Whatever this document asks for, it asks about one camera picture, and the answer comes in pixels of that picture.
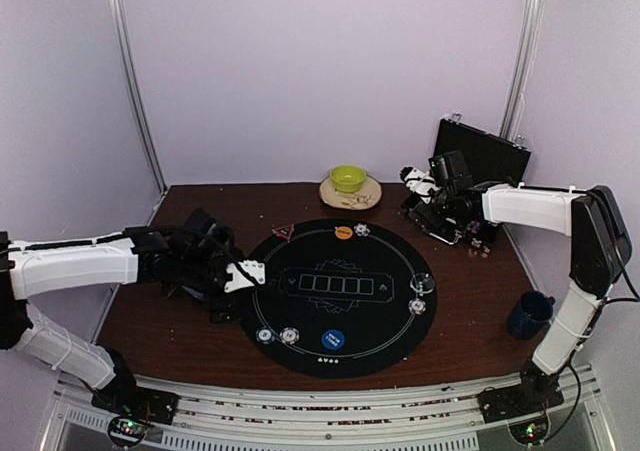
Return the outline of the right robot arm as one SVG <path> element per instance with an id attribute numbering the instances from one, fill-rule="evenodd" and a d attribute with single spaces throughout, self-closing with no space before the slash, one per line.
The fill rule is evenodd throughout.
<path id="1" fill-rule="evenodd" d="M 604 185 L 588 190 L 530 186 L 510 175 L 480 181 L 460 151 L 430 158 L 427 171 L 407 166 L 399 176 L 411 193 L 403 211 L 426 234 L 446 244 L 464 240 L 487 251 L 502 224 L 570 239 L 567 295 L 559 311 L 544 319 L 548 331 L 521 369 L 519 384 L 479 396 L 487 420 L 506 415 L 509 408 L 530 413 L 562 403 L 560 373 L 589 339 L 611 302 L 613 285 L 628 277 L 632 245 L 613 191 Z"/>

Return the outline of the orange big blind button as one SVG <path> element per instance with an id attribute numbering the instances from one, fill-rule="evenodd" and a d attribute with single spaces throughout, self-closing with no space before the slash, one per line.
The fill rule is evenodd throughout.
<path id="1" fill-rule="evenodd" d="M 353 229 L 348 226 L 338 226 L 335 228 L 335 236 L 340 240 L 349 240 L 353 235 Z"/>

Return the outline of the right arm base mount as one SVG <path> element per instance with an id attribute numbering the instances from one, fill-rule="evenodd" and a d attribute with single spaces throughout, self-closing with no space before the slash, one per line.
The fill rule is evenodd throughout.
<path id="1" fill-rule="evenodd" d="M 559 389 L 544 391 L 529 400 L 520 385 L 488 387 L 477 395 L 485 424 L 506 421 L 510 436 L 521 445 L 540 445 L 551 435 L 549 411 L 562 405 Z"/>

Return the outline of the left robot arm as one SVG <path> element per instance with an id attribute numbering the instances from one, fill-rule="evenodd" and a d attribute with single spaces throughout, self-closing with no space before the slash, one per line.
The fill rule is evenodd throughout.
<path id="1" fill-rule="evenodd" d="M 246 260 L 231 228 L 205 211 L 182 226 L 130 227 L 77 240 L 27 242 L 1 235 L 1 348 L 25 352 L 78 378 L 97 401 L 133 416 L 151 407 L 117 351 L 91 344 L 52 321 L 30 298 L 93 285 L 159 284 L 204 296 L 215 318 L 237 319 L 238 292 L 266 281 Z"/>

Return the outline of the blue ten chip bottom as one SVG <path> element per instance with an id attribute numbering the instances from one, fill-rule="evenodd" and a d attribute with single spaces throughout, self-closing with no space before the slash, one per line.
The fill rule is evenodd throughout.
<path id="1" fill-rule="evenodd" d="M 299 330 L 295 327 L 286 327 L 279 333 L 279 339 L 285 345 L 295 345 L 299 338 Z"/>

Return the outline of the green fifty chip bottom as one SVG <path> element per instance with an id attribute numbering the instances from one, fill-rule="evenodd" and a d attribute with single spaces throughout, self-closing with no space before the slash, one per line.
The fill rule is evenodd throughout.
<path id="1" fill-rule="evenodd" d="M 276 335 L 275 333 L 269 329 L 269 328 L 261 328 L 256 332 L 256 340 L 264 345 L 268 345 L 271 344 L 275 341 L 276 339 Z"/>

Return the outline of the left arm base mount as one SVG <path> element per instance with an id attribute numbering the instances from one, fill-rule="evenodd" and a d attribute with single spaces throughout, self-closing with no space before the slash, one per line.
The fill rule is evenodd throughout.
<path id="1" fill-rule="evenodd" d="M 91 404 L 114 414 L 106 434 L 117 448 L 129 450 L 142 443 L 158 425 L 173 423 L 179 396 L 172 392 L 139 387 L 124 401 L 91 389 Z"/>

